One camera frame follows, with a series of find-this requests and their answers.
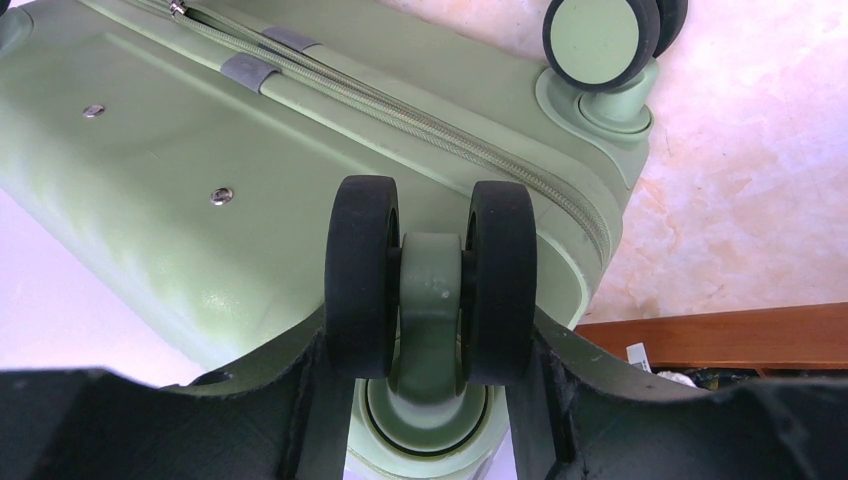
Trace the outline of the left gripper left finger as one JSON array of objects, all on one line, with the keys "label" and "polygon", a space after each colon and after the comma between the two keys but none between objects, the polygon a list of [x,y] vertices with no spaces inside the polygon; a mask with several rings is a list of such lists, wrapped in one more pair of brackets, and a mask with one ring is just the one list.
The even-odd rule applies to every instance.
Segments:
[{"label": "left gripper left finger", "polygon": [[315,312],[186,386],[105,369],[1,375],[5,479],[339,479],[354,383]]}]

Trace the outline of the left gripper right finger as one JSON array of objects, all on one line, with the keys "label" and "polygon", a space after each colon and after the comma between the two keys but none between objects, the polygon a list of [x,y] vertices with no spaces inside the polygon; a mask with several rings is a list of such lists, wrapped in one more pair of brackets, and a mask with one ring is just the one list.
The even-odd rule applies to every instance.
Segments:
[{"label": "left gripper right finger", "polygon": [[716,391],[647,373],[541,311],[506,334],[521,479],[843,479],[847,383]]}]

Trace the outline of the green suitcase blue lining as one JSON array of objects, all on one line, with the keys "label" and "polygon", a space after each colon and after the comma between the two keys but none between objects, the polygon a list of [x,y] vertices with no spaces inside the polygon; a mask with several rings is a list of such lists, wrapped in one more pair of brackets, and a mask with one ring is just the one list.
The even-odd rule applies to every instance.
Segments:
[{"label": "green suitcase blue lining", "polygon": [[350,175],[403,232],[463,235],[475,183],[523,185],[537,302],[586,311],[648,158],[655,57],[568,67],[567,37],[657,53],[684,1],[546,1],[546,63],[374,1],[32,1],[1,15],[1,186],[157,334],[217,366],[323,300]]}]

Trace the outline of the silver zipper pull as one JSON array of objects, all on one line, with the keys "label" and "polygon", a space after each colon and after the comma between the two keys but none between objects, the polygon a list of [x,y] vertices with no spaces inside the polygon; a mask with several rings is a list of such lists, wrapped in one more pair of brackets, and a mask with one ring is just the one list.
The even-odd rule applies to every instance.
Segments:
[{"label": "silver zipper pull", "polygon": [[186,5],[183,0],[170,0],[168,8],[172,17],[184,16],[186,13]]}]

